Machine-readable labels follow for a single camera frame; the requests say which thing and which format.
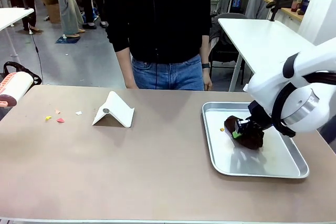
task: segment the white folded bracket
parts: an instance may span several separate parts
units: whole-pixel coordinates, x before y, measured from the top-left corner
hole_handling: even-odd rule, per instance
[[[114,91],[107,96],[106,102],[99,108],[92,125],[95,125],[105,115],[110,114],[124,127],[132,125],[134,108],[130,108]]]

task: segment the white pillar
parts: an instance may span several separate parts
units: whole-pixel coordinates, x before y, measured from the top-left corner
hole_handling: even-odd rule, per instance
[[[319,45],[336,37],[336,0],[311,0],[298,34]]]

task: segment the blue jeans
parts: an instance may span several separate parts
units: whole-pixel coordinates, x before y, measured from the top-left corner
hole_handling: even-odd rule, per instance
[[[132,68],[139,89],[204,91],[201,57],[183,63],[156,64],[133,58]]]

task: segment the chair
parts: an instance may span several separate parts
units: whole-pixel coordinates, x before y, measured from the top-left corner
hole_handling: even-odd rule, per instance
[[[229,37],[221,28],[218,19],[220,18],[237,18],[237,19],[244,19],[246,18],[245,15],[240,13],[222,13],[216,16],[212,21],[212,28],[210,30],[210,41],[215,43],[214,47],[211,49],[211,53],[209,56],[210,62],[210,78],[212,76],[213,68],[232,68],[232,67],[214,67],[213,62],[218,61],[222,63],[235,61],[237,62],[239,52],[236,47],[232,44]],[[241,70],[242,70],[242,80],[241,84],[244,81],[244,73],[245,73],[245,61],[243,60],[241,63]]]

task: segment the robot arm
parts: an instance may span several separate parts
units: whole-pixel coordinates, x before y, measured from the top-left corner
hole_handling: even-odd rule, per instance
[[[255,99],[251,117],[236,123],[237,133],[273,125],[293,137],[323,126],[336,93],[336,73],[327,71],[336,71],[336,38],[256,73],[245,88]]]

